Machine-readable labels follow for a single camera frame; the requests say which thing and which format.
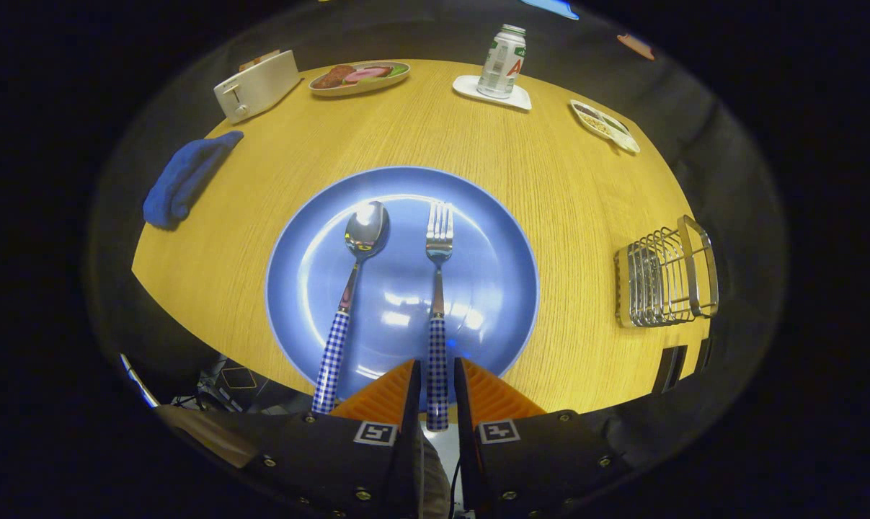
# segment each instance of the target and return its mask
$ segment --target metal basket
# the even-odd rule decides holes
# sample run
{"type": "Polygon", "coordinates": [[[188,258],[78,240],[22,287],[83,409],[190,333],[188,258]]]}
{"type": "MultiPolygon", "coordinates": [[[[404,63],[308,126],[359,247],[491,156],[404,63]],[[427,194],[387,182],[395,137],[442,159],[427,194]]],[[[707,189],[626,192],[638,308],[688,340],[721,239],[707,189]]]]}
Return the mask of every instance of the metal basket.
{"type": "Polygon", "coordinates": [[[678,230],[656,230],[615,253],[617,278],[616,316],[622,326],[668,326],[711,318],[720,296],[711,239],[697,221],[683,216],[678,230]],[[701,247],[693,249],[691,231],[701,247]],[[707,263],[705,303],[695,256],[704,253],[707,263]]]}

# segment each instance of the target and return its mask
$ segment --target blue checkered handle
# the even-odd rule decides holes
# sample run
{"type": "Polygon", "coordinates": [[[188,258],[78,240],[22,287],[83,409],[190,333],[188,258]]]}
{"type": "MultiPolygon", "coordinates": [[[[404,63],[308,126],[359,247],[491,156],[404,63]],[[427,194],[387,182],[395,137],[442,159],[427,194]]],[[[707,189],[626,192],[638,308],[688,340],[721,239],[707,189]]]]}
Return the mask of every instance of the blue checkered handle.
{"type": "Polygon", "coordinates": [[[428,430],[448,428],[448,351],[444,340],[444,319],[428,323],[428,430]]]}
{"type": "Polygon", "coordinates": [[[335,391],[339,388],[339,372],[342,370],[342,351],[345,350],[345,333],[348,321],[345,312],[336,312],[326,339],[326,351],[319,363],[319,377],[316,377],[316,392],[313,393],[313,412],[329,414],[335,407],[335,391]]]}

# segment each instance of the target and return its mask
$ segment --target spoon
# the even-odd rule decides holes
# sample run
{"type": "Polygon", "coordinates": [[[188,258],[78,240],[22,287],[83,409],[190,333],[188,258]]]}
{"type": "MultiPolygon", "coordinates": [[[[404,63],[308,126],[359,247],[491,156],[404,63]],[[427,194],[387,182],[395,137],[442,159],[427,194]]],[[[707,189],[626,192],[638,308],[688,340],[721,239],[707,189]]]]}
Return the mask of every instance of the spoon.
{"type": "Polygon", "coordinates": [[[348,285],[342,293],[339,311],[335,312],[332,329],[326,339],[326,350],[319,364],[319,377],[316,377],[316,392],[313,394],[313,412],[329,414],[335,407],[335,394],[339,388],[339,371],[342,369],[342,355],[345,348],[345,335],[351,319],[352,300],[355,296],[355,280],[358,268],[371,256],[380,252],[389,237],[389,214],[378,201],[363,204],[348,220],[345,227],[345,246],[355,255],[355,266],[348,278],[348,285]]]}

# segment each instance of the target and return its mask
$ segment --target blue towel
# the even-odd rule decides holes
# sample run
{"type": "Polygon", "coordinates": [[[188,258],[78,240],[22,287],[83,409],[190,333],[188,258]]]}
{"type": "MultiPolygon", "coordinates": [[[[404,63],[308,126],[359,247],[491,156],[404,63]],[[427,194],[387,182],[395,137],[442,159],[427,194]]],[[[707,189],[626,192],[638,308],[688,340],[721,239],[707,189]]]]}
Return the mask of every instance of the blue towel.
{"type": "Polygon", "coordinates": [[[521,0],[521,2],[557,13],[561,17],[567,17],[567,19],[579,19],[579,15],[570,9],[569,2],[563,0],[521,0]]]}
{"type": "Polygon", "coordinates": [[[221,137],[191,141],[175,151],[143,203],[144,219],[164,229],[174,229],[185,220],[201,190],[241,138],[243,132],[231,131],[221,137]]]}

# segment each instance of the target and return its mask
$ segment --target can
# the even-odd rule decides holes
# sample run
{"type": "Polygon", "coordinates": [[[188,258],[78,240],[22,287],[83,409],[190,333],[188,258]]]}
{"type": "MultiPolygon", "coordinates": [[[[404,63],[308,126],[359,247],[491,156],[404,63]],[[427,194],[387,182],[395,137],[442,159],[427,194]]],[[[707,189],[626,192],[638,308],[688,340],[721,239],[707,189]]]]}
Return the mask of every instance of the can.
{"type": "Polygon", "coordinates": [[[505,24],[495,35],[476,85],[478,92],[498,99],[511,96],[515,79],[524,64],[524,32],[521,27],[505,24]]]}

